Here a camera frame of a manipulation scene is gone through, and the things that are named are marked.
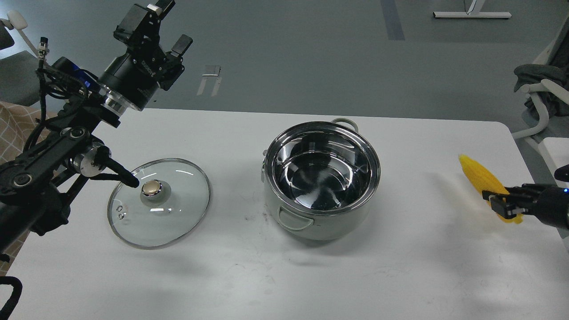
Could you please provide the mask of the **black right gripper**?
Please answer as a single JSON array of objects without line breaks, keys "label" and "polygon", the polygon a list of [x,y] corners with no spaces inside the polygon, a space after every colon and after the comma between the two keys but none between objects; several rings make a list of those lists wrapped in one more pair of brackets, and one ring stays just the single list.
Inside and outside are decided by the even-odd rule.
[{"label": "black right gripper", "polygon": [[523,184],[506,187],[506,191],[482,189],[482,198],[503,219],[516,219],[525,213],[541,223],[567,230],[569,228],[569,191],[549,184]]}]

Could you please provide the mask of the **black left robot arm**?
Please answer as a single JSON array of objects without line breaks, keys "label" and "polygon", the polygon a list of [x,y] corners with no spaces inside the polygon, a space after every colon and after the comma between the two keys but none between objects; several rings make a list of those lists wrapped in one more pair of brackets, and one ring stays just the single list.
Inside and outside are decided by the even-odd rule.
[{"label": "black left robot arm", "polygon": [[142,111],[158,89],[169,90],[185,70],[183,55],[193,40],[181,35],[172,49],[160,46],[162,21],[174,0],[134,4],[116,27],[126,45],[96,76],[61,57],[47,63],[48,38],[37,47],[40,117],[23,151],[1,166],[1,261],[26,232],[39,236],[68,223],[70,206],[89,180],[138,187],[134,175],[116,162],[93,135],[101,122],[117,128],[128,108]]}]

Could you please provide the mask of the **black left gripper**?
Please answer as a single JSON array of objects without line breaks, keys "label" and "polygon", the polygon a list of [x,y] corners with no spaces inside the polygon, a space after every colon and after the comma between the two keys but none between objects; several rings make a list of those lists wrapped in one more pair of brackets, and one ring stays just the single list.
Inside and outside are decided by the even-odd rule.
[{"label": "black left gripper", "polygon": [[122,95],[138,111],[146,107],[158,89],[168,91],[185,70],[183,55],[193,38],[182,34],[167,52],[159,44],[162,20],[175,5],[174,0],[159,0],[145,7],[134,4],[113,32],[127,52],[116,57],[98,81]]}]

